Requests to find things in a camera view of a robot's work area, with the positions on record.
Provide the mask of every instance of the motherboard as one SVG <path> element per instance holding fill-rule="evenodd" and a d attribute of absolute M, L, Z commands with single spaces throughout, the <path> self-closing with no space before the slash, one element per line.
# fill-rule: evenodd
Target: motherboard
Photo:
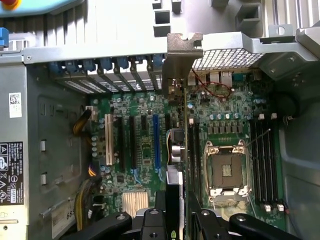
<path fill-rule="evenodd" d="M 189 185 L 203 208 L 228 220 L 247 213 L 285 229 L 277 115 L 268 100 L 273 83 L 230 74 L 228 88 L 210 74 L 192 75 L 187 109 L 161 92 L 93 97 L 92 164 L 102 183 L 104 214 L 153 207 L 165 189 L 168 131 L 188 118 Z"/>

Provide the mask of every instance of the green circuit board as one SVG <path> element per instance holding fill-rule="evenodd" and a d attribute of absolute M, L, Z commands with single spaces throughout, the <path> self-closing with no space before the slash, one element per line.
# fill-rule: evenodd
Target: green circuit board
<path fill-rule="evenodd" d="M 234 92 L 226 101 L 222 101 L 208 94 L 203 94 L 203 89 L 199 86 L 188 87 L 187 116 L 193 119 L 194 124 L 199 126 L 199 149 L 201 158 L 207 141 L 211 141 L 219 146 L 237 145 L 239 140 L 248 143 L 251 140 L 249 120 L 260 113 L 268 113 L 270 106 L 257 104 L 255 99 L 261 99 L 261 95 L 256 95 L 252 91 L 252 85 L 246 81 L 245 75 L 237 74 L 234 77 L 232 88 Z M 213 88 L 216 93 L 222 88 Z M 91 132 L 93 136 L 98 136 L 98 155 L 93 158 L 101 166 L 102 183 L 98 195 L 103 195 L 106 205 L 105 214 L 111 214 L 124 209 L 124 205 L 133 204 L 132 199 L 145 198 L 147 205 L 143 207 L 153 207 L 155 204 L 155 193 L 165 189 L 165 165 L 168 160 L 166 147 L 166 116 L 170 116 L 170 126 L 179 126 L 182 109 L 179 105 L 169 104 L 161 92 L 141 92 L 113 94 L 111 97 L 93 97 L 91 105 L 98 109 L 98 121 L 91 122 Z M 114 119 L 114 156 L 116 163 L 112 166 L 105 166 L 105 130 L 101 128 L 105 114 L 112 114 Z M 154 151 L 154 129 L 153 115 L 159 117 L 159 141 L 161 174 L 156 171 L 155 151 Z M 135 139 L 136 139 L 136 169 L 132 168 L 132 157 L 130 154 L 131 129 L 130 117 L 135 119 Z M 142 116 L 146 116 L 146 128 L 142 129 Z M 123 123 L 123 140 L 119 142 L 119 129 L 117 119 L 121 118 Z M 279 142 L 276 141 L 276 159 L 278 172 L 278 191 L 282 198 L 282 175 L 279 154 Z M 120 151 L 125 148 L 126 154 L 119 159 Z M 252 180 L 252 167 L 250 153 L 242 156 L 243 179 Z M 225 202 L 215 202 L 210 199 L 202 185 L 202 207 L 216 208 L 221 216 L 228 219 L 236 213 L 248 213 L 257 218 L 272 224 L 280 229 L 285 229 L 285 216 L 283 212 L 274 210 L 266 213 L 260 206 L 256 205 L 252 194 L 243 200 L 227 200 Z M 126 196 L 127 193 L 142 193 L 141 195 Z"/>

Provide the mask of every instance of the barcode label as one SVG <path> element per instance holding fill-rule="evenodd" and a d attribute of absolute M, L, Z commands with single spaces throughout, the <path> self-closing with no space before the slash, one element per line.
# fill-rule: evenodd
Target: barcode label
<path fill-rule="evenodd" d="M 9 117 L 22 118 L 21 92 L 9 93 Z"/>

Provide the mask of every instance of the warning label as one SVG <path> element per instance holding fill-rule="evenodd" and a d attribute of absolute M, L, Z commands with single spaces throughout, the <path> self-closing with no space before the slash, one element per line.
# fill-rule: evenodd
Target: warning label
<path fill-rule="evenodd" d="M 0 206 L 24 204 L 22 142 L 0 142 Z"/>

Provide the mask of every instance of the white sticker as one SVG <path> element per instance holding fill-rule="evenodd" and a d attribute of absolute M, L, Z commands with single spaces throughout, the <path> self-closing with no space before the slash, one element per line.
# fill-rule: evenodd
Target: white sticker
<path fill-rule="evenodd" d="M 51 214 L 52 239 L 58 236 L 75 220 L 75 200 L 65 202 Z"/>
<path fill-rule="evenodd" d="M 9 93 L 9 117 L 22 118 L 21 92 Z"/>

